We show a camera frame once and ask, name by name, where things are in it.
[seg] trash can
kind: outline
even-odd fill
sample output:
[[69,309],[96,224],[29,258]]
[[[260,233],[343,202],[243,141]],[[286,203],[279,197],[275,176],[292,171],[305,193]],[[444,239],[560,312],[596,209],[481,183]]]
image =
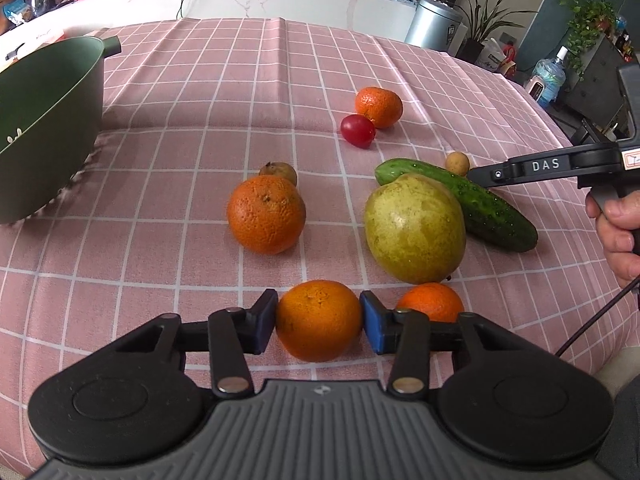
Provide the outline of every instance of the trash can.
[[462,13],[456,9],[435,0],[420,0],[404,42],[446,52],[461,22]]

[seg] fingernail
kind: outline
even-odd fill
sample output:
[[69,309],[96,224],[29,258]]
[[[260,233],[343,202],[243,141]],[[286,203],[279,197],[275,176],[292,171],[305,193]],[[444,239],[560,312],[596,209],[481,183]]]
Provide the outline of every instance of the fingernail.
[[618,235],[616,247],[621,253],[629,253],[634,249],[634,238],[631,234]]
[[622,206],[618,200],[610,200],[607,202],[607,214],[609,216],[622,216]]

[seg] orange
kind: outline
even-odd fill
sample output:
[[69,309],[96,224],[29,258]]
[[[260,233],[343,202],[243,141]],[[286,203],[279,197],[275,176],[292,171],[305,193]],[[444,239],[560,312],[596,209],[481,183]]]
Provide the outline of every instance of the orange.
[[298,359],[324,362],[337,358],[362,329],[356,295],[338,282],[313,280],[286,292],[276,309],[276,333]]
[[376,128],[388,128],[402,117],[402,99],[391,90],[367,86],[356,95],[355,110]]
[[406,293],[396,308],[411,308],[429,316],[432,321],[455,323],[458,314],[464,312],[459,295],[442,283],[425,283],[414,286]]
[[277,254],[298,241],[306,208],[289,180],[259,175],[236,187],[226,205],[226,219],[243,247],[258,254]]

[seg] red tomato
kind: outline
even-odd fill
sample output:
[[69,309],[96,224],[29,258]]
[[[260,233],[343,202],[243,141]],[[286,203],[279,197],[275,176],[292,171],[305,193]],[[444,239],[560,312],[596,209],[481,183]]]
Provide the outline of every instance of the red tomato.
[[366,150],[376,138],[376,127],[366,117],[353,114],[342,120],[340,133],[347,142]]

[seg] checkered tablecloth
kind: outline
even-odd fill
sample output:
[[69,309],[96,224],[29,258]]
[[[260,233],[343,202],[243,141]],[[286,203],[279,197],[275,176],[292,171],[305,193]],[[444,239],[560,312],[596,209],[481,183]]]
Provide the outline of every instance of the checkered tablecloth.
[[[284,20],[180,20],[102,30],[122,54],[105,62],[104,129],[84,171],[27,221],[0,227],[0,462],[26,473],[43,459],[26,405],[63,367],[163,312],[184,321],[250,306],[267,287],[306,280],[372,289],[393,307],[407,285],[375,263],[362,212],[374,168],[407,156],[476,166],[568,144],[499,75],[402,43]],[[336,133],[356,91],[382,86],[404,101],[370,150]],[[267,161],[290,162],[307,207],[300,243],[277,256],[244,251],[230,234],[232,189]],[[466,309],[555,351],[618,290],[584,192],[572,180],[500,189],[540,231],[538,248],[506,254],[473,238],[450,285]],[[588,371],[638,344],[631,298],[566,354]],[[248,358],[265,377],[381,378],[391,359],[361,338],[328,364],[288,356],[276,336]],[[188,373],[207,384],[207,359]],[[452,373],[432,359],[433,385]]]

